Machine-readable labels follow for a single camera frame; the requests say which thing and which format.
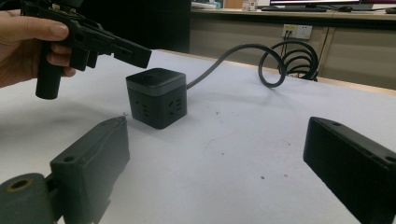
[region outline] hand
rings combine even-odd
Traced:
[[[64,24],[34,17],[19,16],[19,10],[0,11],[0,88],[37,77],[41,40],[66,39]],[[64,68],[64,77],[76,70],[69,66],[71,49],[51,44],[49,63]]]

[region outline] gun grip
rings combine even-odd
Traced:
[[[64,69],[47,61],[47,54],[49,52],[51,52],[50,42],[44,41],[41,49],[40,64],[38,66],[35,95],[42,99],[53,100],[58,97],[61,75]]]

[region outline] wall outlet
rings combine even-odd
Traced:
[[[309,39],[311,37],[312,26],[298,25],[295,33],[296,38]]]
[[[296,37],[296,33],[297,33],[297,25],[293,25],[293,24],[283,25],[282,36],[294,38]]]

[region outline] table surface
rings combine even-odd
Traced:
[[[155,50],[149,67],[190,82],[212,63]],[[53,101],[35,97],[34,80],[0,89],[0,182],[48,175],[84,133],[124,115],[131,160],[101,224],[358,223],[303,161],[309,118],[396,149],[395,96],[292,77],[267,89],[256,69],[232,63],[188,90],[185,117],[155,130],[131,117],[125,78],[141,71],[101,56],[95,69],[64,78]]]

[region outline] black 3d-printed part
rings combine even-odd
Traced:
[[[109,119],[51,163],[65,223],[99,223],[118,176],[130,159],[125,117]]]
[[[1,224],[53,224],[54,221],[43,175],[20,175],[0,186]]]
[[[361,223],[392,223],[396,154],[348,127],[311,118],[304,161]]]

